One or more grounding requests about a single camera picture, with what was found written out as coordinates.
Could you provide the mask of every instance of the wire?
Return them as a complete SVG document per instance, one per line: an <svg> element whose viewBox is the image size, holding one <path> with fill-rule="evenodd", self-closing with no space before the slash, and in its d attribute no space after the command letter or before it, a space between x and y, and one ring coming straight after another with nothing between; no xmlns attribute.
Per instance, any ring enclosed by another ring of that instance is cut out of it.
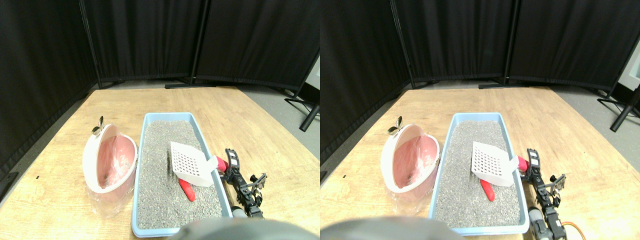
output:
<svg viewBox="0 0 640 240"><path fill-rule="evenodd" d="M584 234L582 233L582 230L580 230L580 228L578 227L578 225L576 225L575 223L572 223L572 222L570 222L570 221L565 221L565 222L562 222L562 224L561 224L561 225L562 225L562 226L565 226L565 225L571 225L571 226L575 227L575 229L577 229L577 230L578 230L578 232L580 233L580 236L582 236L582 240L587 240L587 239L584 237Z"/></svg>

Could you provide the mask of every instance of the black curtain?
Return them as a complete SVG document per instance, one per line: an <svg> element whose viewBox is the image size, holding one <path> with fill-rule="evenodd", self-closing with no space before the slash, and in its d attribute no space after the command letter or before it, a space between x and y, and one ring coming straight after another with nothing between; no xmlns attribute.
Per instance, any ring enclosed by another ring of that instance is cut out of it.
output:
<svg viewBox="0 0 640 240"><path fill-rule="evenodd" d="M1 178L95 84L77 0L0 3L0 79Z"/></svg>
<svg viewBox="0 0 640 240"><path fill-rule="evenodd" d="M502 77L512 4L396 0L414 80Z"/></svg>
<svg viewBox="0 0 640 240"><path fill-rule="evenodd" d="M322 2L320 162L409 80L388 0Z"/></svg>
<svg viewBox="0 0 640 240"><path fill-rule="evenodd" d="M101 81L191 75L204 1L84 1Z"/></svg>
<svg viewBox="0 0 640 240"><path fill-rule="evenodd" d="M319 45L320 0L212 0L196 77L298 90Z"/></svg>
<svg viewBox="0 0 640 240"><path fill-rule="evenodd" d="M611 90L639 33L637 0L523 0L509 77Z"/></svg>

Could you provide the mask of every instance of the metal stand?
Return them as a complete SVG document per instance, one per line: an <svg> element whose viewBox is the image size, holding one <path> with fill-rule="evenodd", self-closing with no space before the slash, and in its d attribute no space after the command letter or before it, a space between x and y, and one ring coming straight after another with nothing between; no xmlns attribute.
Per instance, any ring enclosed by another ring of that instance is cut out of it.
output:
<svg viewBox="0 0 640 240"><path fill-rule="evenodd" d="M415 81L413 80L413 69L411 67L411 62L409 62L409 54L406 52L406 46L404 45L404 37L402 36L402 27L400 26L400 18L398 17L398 10L396 8L396 1L390 0L391 4L391 14L394 16L394 23L396 24L396 32L398 34L398 38L400 39L400 46L402 47L402 52L404 55L404 62L406 63L406 69L409 71L409 79L411 80L411 89L421 89L423 87L439 83L440 81L428 81L427 83L416 86Z"/></svg>
<svg viewBox="0 0 640 240"><path fill-rule="evenodd" d="M299 103L302 103L302 104L308 104L308 105L312 106L311 111L309 111L309 114L307 115L305 120L300 125L300 130L302 130L303 132L306 132L307 129L309 128L309 126L311 125L311 122L314 121L314 118L316 118L317 114L320 112L320 104L315 103L315 102L308 102L308 101L304 101L304 100L298 100L298 99L284 99L284 101L288 102L292 106L293 106L293 103L291 103L291 102L299 102Z"/></svg>
<svg viewBox="0 0 640 240"><path fill-rule="evenodd" d="M196 54L193 56L193 64L191 67L191 78L189 79L189 83L181 83L181 84L166 84L164 88L172 89L172 88L201 88L201 87L215 87L217 85L210 83L195 83L196 79L196 68L198 67L198 59L200 58L200 48L202 46L202 39L204 38L204 29L207 25L207 18L209 17L209 5L211 0L206 0L204 2L204 8L202 9L202 20L200 21L200 32L198 33L198 42L196 43Z"/></svg>
<svg viewBox="0 0 640 240"><path fill-rule="evenodd" d="M609 99L598 99L598 102L600 102L603 105L605 102L610 102L616 105L625 106L625 108L622 109L622 112L620 113L620 115L618 115L618 118L616 118L616 121L613 122L613 124L609 129L611 129L613 132L616 132L618 128L620 128L620 125L622 125L622 122L624 122L625 119L627 118L627 115L629 115L629 113L631 112L635 114L635 117L640 117L640 111L638 111L638 109L635 108L635 105L638 103L639 99L640 99L640 86L636 88L636 90L634 91L633 97L631 97L631 101L629 101L628 103L618 102L618 101L609 100Z"/></svg>
<svg viewBox="0 0 640 240"><path fill-rule="evenodd" d="M516 29L518 27L518 15L520 14L520 0L516 0L513 5L513 17L511 18L511 32L509 34L509 48L507 48L507 62L504 65L504 77L502 83L498 84L480 84L478 89L489 88L522 88L528 87L526 84L509 83L509 67L511 65L511 55L513 54L513 42L515 41Z"/></svg>
<svg viewBox="0 0 640 240"><path fill-rule="evenodd" d="M98 78L98 89L103 89L102 81L100 80L100 70L98 70L98 59L95 57L95 49L93 48L93 40L91 39L91 31L89 30L89 19L86 16L86 9L84 7L84 0L78 1L80 5L80 14L82 15L84 31L86 32L86 38L89 41L89 48L91 49L91 57L93 59L93 69L95 70L95 76Z"/></svg>

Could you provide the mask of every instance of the black mount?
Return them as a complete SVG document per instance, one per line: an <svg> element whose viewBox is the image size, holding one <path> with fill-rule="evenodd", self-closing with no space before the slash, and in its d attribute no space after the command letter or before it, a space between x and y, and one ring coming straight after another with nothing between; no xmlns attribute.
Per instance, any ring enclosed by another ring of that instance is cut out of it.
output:
<svg viewBox="0 0 640 240"><path fill-rule="evenodd" d="M560 190L564 188L564 180L566 177L564 174L558 178L552 175L550 179L552 183L545 184L545 182L542 181L542 174L540 172L540 157L538 151L527 149L527 153L529 155L529 167L525 175L521 175L521 177L523 181L534 186L536 190L536 202L540 204L545 217L544 222L541 220L531 221L533 227L532 233L538 239L541 239L543 236L550 236L553 240L566 239L566 231L562 224L560 224L560 219L556 212L556 207L560 206Z"/></svg>
<svg viewBox="0 0 640 240"><path fill-rule="evenodd" d="M244 207L244 213L247 217L263 218L260 205L262 204L262 192L260 189L264 187L267 174L263 173L260 177L251 175L249 180L252 182L247 184L244 177L240 174L240 161L233 149L225 149L229 159L227 170L220 179L231 184L237 193L236 200Z"/></svg>

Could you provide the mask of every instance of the gray cat litter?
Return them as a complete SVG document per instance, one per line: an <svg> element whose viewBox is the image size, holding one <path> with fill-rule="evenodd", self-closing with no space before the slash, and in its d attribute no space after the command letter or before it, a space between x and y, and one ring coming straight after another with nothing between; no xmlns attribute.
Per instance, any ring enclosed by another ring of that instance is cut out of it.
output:
<svg viewBox="0 0 640 240"><path fill-rule="evenodd" d="M187 121L153 121L145 131L138 183L138 227L175 228L202 218L221 216L222 206L214 186L191 186L196 200L190 202L171 166L174 141L202 150Z"/></svg>
<svg viewBox="0 0 640 240"><path fill-rule="evenodd" d="M498 122L460 122L453 130L442 166L435 219L451 228L518 225L520 206L515 185L492 185L495 200L491 202L480 179L471 172L474 141L507 151Z"/></svg>

